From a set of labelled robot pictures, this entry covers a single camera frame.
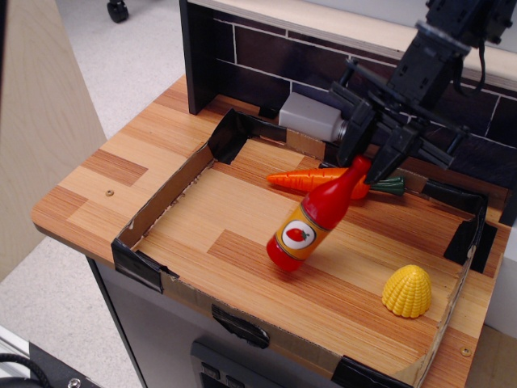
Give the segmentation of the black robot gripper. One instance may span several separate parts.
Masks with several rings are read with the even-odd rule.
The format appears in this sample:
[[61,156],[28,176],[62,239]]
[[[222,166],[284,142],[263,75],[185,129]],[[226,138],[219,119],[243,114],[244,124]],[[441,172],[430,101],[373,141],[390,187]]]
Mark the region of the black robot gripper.
[[[338,165],[349,167],[355,156],[366,150],[376,130],[382,129],[389,138],[378,149],[366,184],[386,179],[412,153],[439,167],[449,167],[466,129],[432,110],[470,49],[465,39],[453,32],[420,30],[388,79],[361,66],[355,58],[348,60],[341,79],[330,87],[330,93],[351,112],[338,150]],[[424,137],[432,121],[454,133],[447,150]]]

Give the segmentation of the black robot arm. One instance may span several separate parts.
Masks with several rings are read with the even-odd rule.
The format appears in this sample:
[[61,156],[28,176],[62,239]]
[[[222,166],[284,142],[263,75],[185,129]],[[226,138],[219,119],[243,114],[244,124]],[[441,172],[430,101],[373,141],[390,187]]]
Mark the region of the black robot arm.
[[484,77],[473,91],[462,89],[464,59],[477,49],[481,68],[486,68],[485,45],[500,44],[515,7],[514,1],[429,1],[425,20],[415,24],[417,33],[390,78],[361,66],[354,57],[347,60],[342,77],[330,87],[351,110],[336,156],[338,166],[352,166],[382,130],[389,136],[366,172],[367,183],[387,178],[412,154],[450,167],[469,128],[433,109],[449,84],[465,97],[481,91]]

